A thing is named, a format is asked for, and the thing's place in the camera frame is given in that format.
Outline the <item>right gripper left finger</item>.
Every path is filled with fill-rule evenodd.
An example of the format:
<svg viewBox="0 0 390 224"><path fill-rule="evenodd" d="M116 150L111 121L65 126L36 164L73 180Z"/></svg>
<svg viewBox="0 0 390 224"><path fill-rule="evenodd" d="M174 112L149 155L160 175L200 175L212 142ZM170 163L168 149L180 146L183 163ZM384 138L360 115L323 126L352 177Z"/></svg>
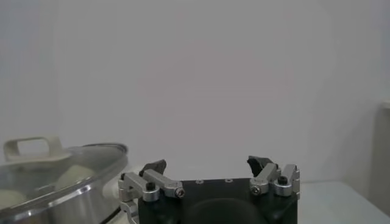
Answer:
<svg viewBox="0 0 390 224"><path fill-rule="evenodd" d="M146 164L138 172L130 169L124 172L118 180L118 194L122 202L142 199L145 202L155 202L161 194L165 197L182 199L185 196L183 183L163 175L166 161L161 159Z"/></svg>

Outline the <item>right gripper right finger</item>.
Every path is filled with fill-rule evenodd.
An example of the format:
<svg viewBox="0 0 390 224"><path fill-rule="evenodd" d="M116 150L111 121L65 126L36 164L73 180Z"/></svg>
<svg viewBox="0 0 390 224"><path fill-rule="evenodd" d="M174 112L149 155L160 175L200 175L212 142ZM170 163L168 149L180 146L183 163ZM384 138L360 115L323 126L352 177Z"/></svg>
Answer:
<svg viewBox="0 0 390 224"><path fill-rule="evenodd" d="M282 169L269 158L257 156L249 156L247 163L253 174L249 180L252 195L272 192L279 197L300 197L300 170L295 164L287 164Z"/></svg>

